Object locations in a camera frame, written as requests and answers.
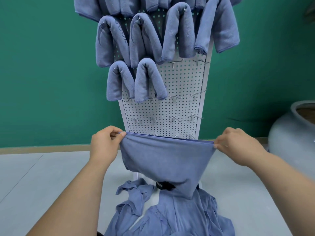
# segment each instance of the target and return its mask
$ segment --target ceramic pot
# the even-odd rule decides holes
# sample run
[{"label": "ceramic pot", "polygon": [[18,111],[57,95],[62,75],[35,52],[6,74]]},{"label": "ceramic pot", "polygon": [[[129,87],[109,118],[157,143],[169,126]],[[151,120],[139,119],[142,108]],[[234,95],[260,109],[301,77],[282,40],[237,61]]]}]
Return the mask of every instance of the ceramic pot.
[{"label": "ceramic pot", "polygon": [[293,103],[271,127],[268,143],[272,154],[315,180],[314,111],[315,101]]}]

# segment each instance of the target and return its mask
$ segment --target green wall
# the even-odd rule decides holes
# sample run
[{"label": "green wall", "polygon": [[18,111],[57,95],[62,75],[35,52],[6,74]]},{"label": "green wall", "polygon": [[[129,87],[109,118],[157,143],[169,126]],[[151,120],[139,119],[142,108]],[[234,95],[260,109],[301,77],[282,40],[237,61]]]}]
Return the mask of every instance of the green wall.
[{"label": "green wall", "polygon": [[[290,103],[315,99],[311,0],[244,0],[234,7],[241,43],[212,56],[200,138],[225,127],[267,136]],[[0,0],[0,147],[89,143],[123,128],[95,63],[97,23],[73,0]]]}]

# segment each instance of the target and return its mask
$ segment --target right hand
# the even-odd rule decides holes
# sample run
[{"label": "right hand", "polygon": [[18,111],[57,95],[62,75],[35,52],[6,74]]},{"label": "right hand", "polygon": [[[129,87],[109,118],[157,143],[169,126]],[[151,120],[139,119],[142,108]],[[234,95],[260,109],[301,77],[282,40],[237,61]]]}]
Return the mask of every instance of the right hand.
[{"label": "right hand", "polygon": [[235,163],[249,167],[259,157],[267,154],[264,147],[242,129],[228,127],[214,142],[215,148]]}]

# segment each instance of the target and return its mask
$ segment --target left hand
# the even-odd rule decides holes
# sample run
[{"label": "left hand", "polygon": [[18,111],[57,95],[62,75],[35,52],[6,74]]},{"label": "left hand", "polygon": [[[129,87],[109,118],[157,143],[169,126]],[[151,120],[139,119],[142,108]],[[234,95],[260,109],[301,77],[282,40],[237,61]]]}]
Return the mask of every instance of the left hand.
[{"label": "left hand", "polygon": [[91,140],[90,162],[109,167],[116,158],[119,143],[125,135],[126,132],[114,126],[106,127],[94,134]]}]

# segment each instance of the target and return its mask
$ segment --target white pegboard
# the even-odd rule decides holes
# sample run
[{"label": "white pegboard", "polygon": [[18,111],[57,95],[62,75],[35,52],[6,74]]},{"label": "white pegboard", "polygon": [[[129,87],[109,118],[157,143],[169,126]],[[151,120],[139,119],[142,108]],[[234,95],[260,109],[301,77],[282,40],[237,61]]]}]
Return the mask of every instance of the white pegboard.
[{"label": "white pegboard", "polygon": [[[158,10],[150,15],[160,35],[162,35],[165,14],[163,10]],[[128,30],[130,22],[131,19],[122,19],[122,23]],[[168,90],[169,97],[165,100],[154,98],[152,85],[150,87],[151,99],[143,103],[136,103],[129,99],[127,91],[123,89],[123,98],[119,100],[119,105],[126,131],[198,139],[212,46],[211,40],[207,56],[196,54],[194,58],[182,59],[177,50],[171,62],[178,61],[178,63],[157,65]],[[116,49],[115,59],[119,58],[119,50]]]}]

